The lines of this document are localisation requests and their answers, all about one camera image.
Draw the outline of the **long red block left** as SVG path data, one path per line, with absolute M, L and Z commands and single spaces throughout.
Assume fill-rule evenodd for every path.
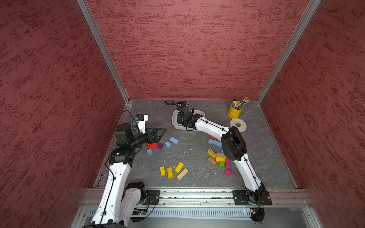
M 147 143 L 146 145 L 151 150 L 153 150 L 153 149 L 155 149 L 155 148 L 158 147 L 158 143 L 152 143 L 152 144 Z

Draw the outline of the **green cube block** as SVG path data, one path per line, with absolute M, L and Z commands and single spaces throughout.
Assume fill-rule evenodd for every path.
M 220 161 L 219 162 L 219 167 L 220 168 L 224 168 L 225 167 L 225 162 L 224 161 Z

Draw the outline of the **long blue block right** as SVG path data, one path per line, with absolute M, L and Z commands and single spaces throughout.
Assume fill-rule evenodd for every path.
M 213 145 L 215 145 L 217 147 L 222 147 L 222 143 L 220 141 L 217 141 L 217 140 L 213 141 Z

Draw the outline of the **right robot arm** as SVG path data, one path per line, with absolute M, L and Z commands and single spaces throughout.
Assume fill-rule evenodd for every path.
M 256 175 L 248 158 L 246 142 L 238 128 L 224 127 L 209 121 L 202 115 L 190 110 L 185 101 L 178 102 L 177 123 L 187 130 L 205 132 L 221 142 L 223 154 L 237 166 L 245 184 L 246 198 L 252 205 L 260 205 L 264 200 L 266 188 Z

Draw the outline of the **pens in can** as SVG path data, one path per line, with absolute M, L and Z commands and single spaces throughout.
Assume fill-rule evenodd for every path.
M 238 100 L 234 100 L 232 103 L 231 103 L 231 107 L 236 109 L 236 110 L 241 110 L 244 108 L 244 106 L 249 103 L 250 100 L 245 97 L 244 99 L 242 99 L 241 101 L 238 101 Z

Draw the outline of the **white tape roll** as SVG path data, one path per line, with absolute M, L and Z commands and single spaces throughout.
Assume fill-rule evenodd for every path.
M 230 121 L 230 127 L 236 127 L 240 133 L 243 133 L 247 129 L 247 124 L 243 120 L 235 118 Z

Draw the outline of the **striped yellow block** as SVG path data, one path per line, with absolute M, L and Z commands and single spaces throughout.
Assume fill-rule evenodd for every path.
M 212 157 L 213 159 L 216 159 L 216 157 L 217 157 L 217 153 L 216 153 L 215 151 L 213 151 L 212 149 L 209 149 L 209 150 L 207 151 L 207 153 L 208 153 L 208 155 L 209 155 L 210 157 Z

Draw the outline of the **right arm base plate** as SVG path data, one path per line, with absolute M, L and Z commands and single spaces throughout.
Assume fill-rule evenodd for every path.
M 236 206 L 271 206 L 272 201 L 268 191 L 252 192 L 252 191 L 232 191 L 233 200 Z

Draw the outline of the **white plastic tray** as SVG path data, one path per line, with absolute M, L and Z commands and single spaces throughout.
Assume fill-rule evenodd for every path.
M 195 110 L 194 114 L 200 114 L 203 117 L 205 117 L 205 113 L 201 110 Z M 177 122 L 177 117 L 178 117 L 178 111 L 175 110 L 173 112 L 173 116 L 172 116 L 172 124 L 173 124 L 174 128 L 177 129 L 177 130 L 186 130 L 186 127 L 184 127 L 182 124 L 179 124 Z

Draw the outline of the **magenta long block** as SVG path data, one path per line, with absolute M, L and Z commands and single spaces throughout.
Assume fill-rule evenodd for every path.
M 229 159 L 225 159 L 225 169 L 231 168 L 231 161 Z

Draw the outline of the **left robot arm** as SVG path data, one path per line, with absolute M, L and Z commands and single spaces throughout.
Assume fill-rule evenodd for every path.
M 106 162 L 109 175 L 103 196 L 90 224 L 85 225 L 85 228 L 128 226 L 135 207 L 147 197 L 143 182 L 125 184 L 136 156 L 136 149 L 146 143 L 159 143 L 165 132 L 166 128 L 146 128 L 143 132 L 137 130 L 137 133 L 134 133 L 130 123 L 117 126 L 117 148 L 112 151 Z

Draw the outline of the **magenta cylinder block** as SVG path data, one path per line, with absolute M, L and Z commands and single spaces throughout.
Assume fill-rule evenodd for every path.
M 230 174 L 231 174 L 231 170 L 226 169 L 226 170 L 225 170 L 225 175 L 226 175 L 226 176 L 229 176 Z

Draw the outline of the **yellow block right cluster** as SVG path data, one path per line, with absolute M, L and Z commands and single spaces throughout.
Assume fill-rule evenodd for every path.
M 215 158 L 215 160 L 216 160 L 216 162 L 225 162 L 226 161 L 226 158 L 224 158 L 224 157 L 216 157 Z

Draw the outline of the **yellow long block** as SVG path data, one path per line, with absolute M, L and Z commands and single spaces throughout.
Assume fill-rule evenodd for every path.
M 184 164 L 182 162 L 179 162 L 177 167 L 175 168 L 175 172 L 180 173 Z

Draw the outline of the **long blue block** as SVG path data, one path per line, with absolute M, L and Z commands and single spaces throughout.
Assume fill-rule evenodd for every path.
M 213 141 L 213 145 L 215 145 L 217 147 L 222 147 L 222 143 L 220 141 L 217 141 L 217 140 Z
M 174 137 L 171 137 L 170 138 L 170 141 L 173 142 L 174 144 L 178 144 L 179 143 L 179 140 L 177 140 L 176 138 Z

